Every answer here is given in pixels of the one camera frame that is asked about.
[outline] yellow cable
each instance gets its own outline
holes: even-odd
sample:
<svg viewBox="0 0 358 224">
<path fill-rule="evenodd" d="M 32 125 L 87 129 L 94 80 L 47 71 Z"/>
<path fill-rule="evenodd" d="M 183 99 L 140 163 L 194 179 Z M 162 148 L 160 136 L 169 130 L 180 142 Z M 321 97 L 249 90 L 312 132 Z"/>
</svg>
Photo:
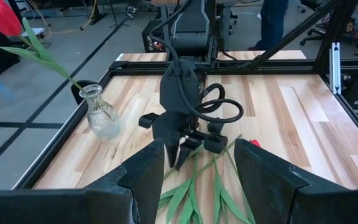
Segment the yellow cable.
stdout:
<svg viewBox="0 0 358 224">
<path fill-rule="evenodd" d="M 91 15 L 88 19 L 88 21 L 86 22 L 86 24 L 84 26 L 82 26 L 80 29 L 75 29 L 75 30 L 62 30 L 62 31 L 56 31 L 56 32 L 52 32 L 52 29 L 50 28 L 50 25 L 48 24 L 48 22 L 45 20 L 44 15 L 42 15 L 42 12 L 38 9 L 38 7 L 35 5 L 35 3 L 33 2 L 33 0 L 28 0 L 28 2 L 30 3 L 30 5 L 35 9 L 35 11 L 38 13 L 38 15 L 41 17 L 42 21 L 44 22 L 44 24 L 47 26 L 48 29 L 48 34 L 46 35 L 46 37 L 44 37 L 42 41 L 47 40 L 52 34 L 67 34 L 67 33 L 71 33 L 71 32 L 78 32 L 78 31 L 82 31 L 85 27 L 87 27 L 91 21 L 92 21 L 92 17 L 94 16 L 94 11 L 97 7 L 97 0 L 94 0 L 93 3 L 93 8 L 92 8 L 92 12 Z"/>
</svg>

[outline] black cable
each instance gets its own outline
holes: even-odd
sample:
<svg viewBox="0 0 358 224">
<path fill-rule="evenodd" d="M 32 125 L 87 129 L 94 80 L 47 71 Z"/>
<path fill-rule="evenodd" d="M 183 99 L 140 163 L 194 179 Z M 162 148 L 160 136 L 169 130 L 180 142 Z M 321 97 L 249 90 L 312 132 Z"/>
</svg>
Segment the black cable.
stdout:
<svg viewBox="0 0 358 224">
<path fill-rule="evenodd" d="M 243 2 L 243 1 L 240 0 L 240 3 L 242 3 L 242 4 L 250 4 L 250 3 L 259 2 L 259 1 L 261 1 L 261 0 L 254 0 L 254 1 L 250 1 L 250 2 Z"/>
<path fill-rule="evenodd" d="M 159 25 L 155 26 L 151 31 L 150 31 L 150 38 L 153 39 L 154 41 L 160 42 L 162 45 L 164 45 L 170 52 L 170 54 L 172 54 L 172 58 L 173 58 L 173 62 L 175 63 L 175 67 L 176 68 L 180 68 L 180 63 L 179 63 L 179 57 L 178 54 L 176 53 L 175 49 L 165 40 L 162 40 L 156 36 L 153 35 L 153 33 L 160 29 L 161 27 L 165 26 L 166 24 L 168 24 L 172 19 L 176 18 L 177 15 L 179 15 L 179 13 L 181 13 L 188 5 L 189 2 L 191 0 L 187 0 L 185 1 L 185 3 L 183 5 L 180 6 L 180 8 L 175 11 L 174 13 L 172 13 L 172 15 L 170 17 L 168 17 L 168 19 L 166 21 L 163 21 L 162 23 L 160 23 Z"/>
<path fill-rule="evenodd" d="M 153 35 L 153 33 L 162 28 L 163 26 L 165 26 L 166 24 L 168 24 L 171 20 L 173 20 L 174 18 L 176 18 L 177 15 L 179 15 L 179 13 L 181 13 L 189 4 L 191 0 L 187 0 L 185 1 L 185 3 L 177 10 L 175 11 L 166 21 L 163 21 L 162 23 L 160 23 L 159 25 L 155 26 L 151 31 L 150 31 L 150 38 L 154 41 L 160 42 L 161 44 L 163 44 L 168 50 L 169 53 L 172 54 L 172 58 L 173 58 L 173 63 L 175 68 L 180 68 L 180 62 L 179 62 L 179 57 L 178 54 L 176 53 L 175 49 L 165 40 L 162 40 L 156 36 Z M 187 108 L 197 117 L 199 117 L 200 119 L 203 119 L 205 121 L 209 121 L 209 122 L 214 122 L 214 123 L 232 123 L 235 121 L 238 121 L 239 119 L 241 119 L 242 115 L 244 114 L 244 109 L 242 108 L 242 106 L 234 101 L 234 100 L 230 100 L 230 99 L 217 99 L 217 100 L 211 100 L 211 101 L 207 101 L 199 106 L 197 106 L 197 108 L 202 108 L 204 110 L 211 110 L 212 108 L 215 108 L 216 105 L 221 106 L 222 103 L 230 103 L 234 106 L 236 106 L 239 109 L 239 114 L 237 116 L 234 116 L 232 118 L 225 118 L 225 119 L 221 119 L 221 118 L 212 118 L 206 115 L 203 115 L 202 113 L 200 113 L 199 111 L 197 111 L 196 108 L 194 108 L 190 102 L 188 101 L 186 95 L 185 95 L 185 91 L 183 89 L 183 84 L 181 82 L 181 78 L 179 75 L 176 75 L 177 78 L 177 83 L 178 83 L 178 88 L 179 88 L 179 93 L 180 96 L 183 100 L 183 102 L 186 104 Z"/>
<path fill-rule="evenodd" d="M 183 85 L 181 82 L 181 78 L 180 76 L 176 76 L 177 78 L 177 83 L 178 83 L 178 88 L 179 88 L 179 92 L 180 92 L 180 96 L 183 100 L 183 102 L 186 104 L 187 108 L 197 117 L 199 117 L 200 119 L 203 119 L 205 121 L 209 121 L 209 122 L 214 122 L 214 123 L 233 123 L 235 121 L 238 121 L 239 119 L 241 119 L 242 115 L 244 114 L 244 109 L 242 109 L 242 106 L 234 101 L 234 100 L 230 100 L 230 99 L 217 99 L 217 100 L 211 100 L 211 101 L 207 101 L 205 103 L 202 103 L 201 105 L 199 105 L 198 107 L 200 108 L 204 108 L 205 106 L 209 106 L 209 105 L 213 105 L 215 103 L 230 103 L 234 106 L 236 106 L 239 109 L 239 114 L 237 114 L 236 116 L 232 117 L 232 118 L 212 118 L 206 115 L 203 115 L 202 113 L 200 113 L 199 111 L 197 111 L 188 101 L 186 95 L 185 95 L 185 91 L 183 90 Z"/>
<path fill-rule="evenodd" d="M 240 62 L 238 61 L 238 59 L 236 59 L 236 58 L 233 57 L 232 55 L 229 55 L 225 50 L 222 50 L 222 54 L 223 54 L 224 56 L 226 56 L 226 57 L 228 57 L 228 58 L 234 60 L 234 61 L 236 62 L 236 64 L 235 64 L 235 65 L 229 65 L 228 63 L 226 63 L 226 62 L 223 61 L 223 60 L 218 60 L 218 62 L 225 63 L 228 67 L 236 67 L 236 66 L 238 66 L 238 64 L 240 63 Z"/>
<path fill-rule="evenodd" d="M 225 95 L 226 95 L 226 91 L 224 90 L 224 87 L 219 84 L 219 83 L 213 83 L 212 85 L 210 85 L 209 87 L 205 88 L 205 90 L 200 94 L 200 97 L 198 98 L 200 101 L 206 97 L 209 93 L 211 93 L 214 89 L 218 89 L 219 90 L 219 96 L 218 99 L 224 99 Z M 207 108 L 202 108 L 201 105 L 198 105 L 196 107 L 196 109 L 200 112 L 200 113 L 212 113 L 213 111 L 216 111 L 217 109 L 219 109 L 219 107 L 221 107 L 222 103 L 215 103 Z"/>
</svg>

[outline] tulip stem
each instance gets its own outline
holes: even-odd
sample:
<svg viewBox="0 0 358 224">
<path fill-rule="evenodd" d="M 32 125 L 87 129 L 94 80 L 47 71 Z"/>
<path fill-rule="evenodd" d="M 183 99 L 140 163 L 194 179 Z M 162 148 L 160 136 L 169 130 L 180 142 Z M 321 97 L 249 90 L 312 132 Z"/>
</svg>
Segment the tulip stem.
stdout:
<svg viewBox="0 0 358 224">
<path fill-rule="evenodd" d="M 35 50 L 35 52 L 37 52 L 37 50 L 35 49 L 35 47 L 31 44 L 31 42 L 29 42 L 25 37 L 18 35 L 17 36 L 21 41 L 23 41 L 25 44 L 27 44 L 30 48 L 32 48 L 33 50 Z"/>
<path fill-rule="evenodd" d="M 66 78 L 68 81 L 70 81 L 74 86 L 76 86 L 80 91 L 82 91 L 82 87 L 76 82 L 74 81 L 74 79 L 72 79 L 70 77 L 70 75 L 66 72 L 66 70 L 64 70 L 64 74 L 61 74 L 61 76 L 63 78 Z"/>
</svg>

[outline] tulip petal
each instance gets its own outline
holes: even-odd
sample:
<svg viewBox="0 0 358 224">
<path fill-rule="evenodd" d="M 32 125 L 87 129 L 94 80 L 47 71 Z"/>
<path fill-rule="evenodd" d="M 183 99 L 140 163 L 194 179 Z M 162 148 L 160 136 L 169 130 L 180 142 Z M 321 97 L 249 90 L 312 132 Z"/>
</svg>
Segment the tulip petal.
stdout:
<svg viewBox="0 0 358 224">
<path fill-rule="evenodd" d="M 37 49 L 39 55 L 41 56 L 42 60 L 46 60 L 48 62 L 54 63 L 52 57 L 50 56 L 49 52 L 43 45 L 41 44 L 40 40 L 35 35 L 34 31 L 32 30 L 29 22 L 25 17 L 23 17 L 23 26 L 25 31 L 27 32 L 27 35 L 29 36 L 29 39 L 31 41 L 31 44 Z"/>
<path fill-rule="evenodd" d="M 18 36 L 21 30 L 22 26 L 13 10 L 0 1 L 0 32 L 8 36 Z"/>
</svg>

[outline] metal frame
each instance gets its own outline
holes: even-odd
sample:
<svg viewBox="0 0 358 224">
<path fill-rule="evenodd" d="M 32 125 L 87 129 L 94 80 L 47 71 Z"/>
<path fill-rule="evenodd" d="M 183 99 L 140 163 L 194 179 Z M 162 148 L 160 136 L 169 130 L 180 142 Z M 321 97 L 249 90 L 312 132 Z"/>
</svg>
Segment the metal frame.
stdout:
<svg viewBox="0 0 358 224">
<path fill-rule="evenodd" d="M 334 86 L 340 85 L 337 81 L 329 79 L 329 63 L 335 64 L 335 77 L 338 79 L 341 73 L 357 73 L 358 72 L 358 58 L 347 58 L 340 60 L 338 52 L 333 52 L 332 60 L 329 60 L 330 48 L 333 42 L 339 42 L 342 31 L 345 29 L 347 21 L 350 19 L 352 9 L 356 5 L 356 0 L 346 1 L 346 4 L 341 4 L 342 0 L 331 0 L 321 6 L 311 17 L 307 18 L 297 28 L 287 34 L 280 43 L 272 49 L 257 56 L 253 60 L 241 60 L 238 62 L 216 61 L 215 64 L 207 69 L 209 75 L 308 75 L 318 74 L 329 85 L 332 82 Z M 323 16 L 334 9 L 333 17 L 327 29 L 326 36 L 321 44 L 316 60 L 269 60 L 271 56 L 275 55 L 284 46 L 289 44 L 300 34 L 304 33 L 309 27 L 318 22 Z M 167 69 L 168 62 L 113 62 L 109 70 L 104 74 L 100 80 L 100 85 L 105 87 L 113 76 L 117 75 L 162 75 Z M 334 96 L 342 105 L 345 111 L 349 114 L 353 122 L 358 127 L 358 115 L 353 112 L 352 108 L 340 94 L 335 92 Z M 87 105 L 82 103 L 76 111 L 72 114 L 69 120 L 63 125 L 58 134 L 50 141 L 48 146 L 43 150 L 41 155 L 34 161 L 27 172 L 22 176 L 13 189 L 30 189 L 38 179 L 45 172 L 46 168 L 57 155 L 71 133 L 78 126 L 86 114 Z"/>
<path fill-rule="evenodd" d="M 339 43 L 333 43 L 329 50 L 329 89 L 331 92 L 341 94 L 341 48 Z"/>
</svg>

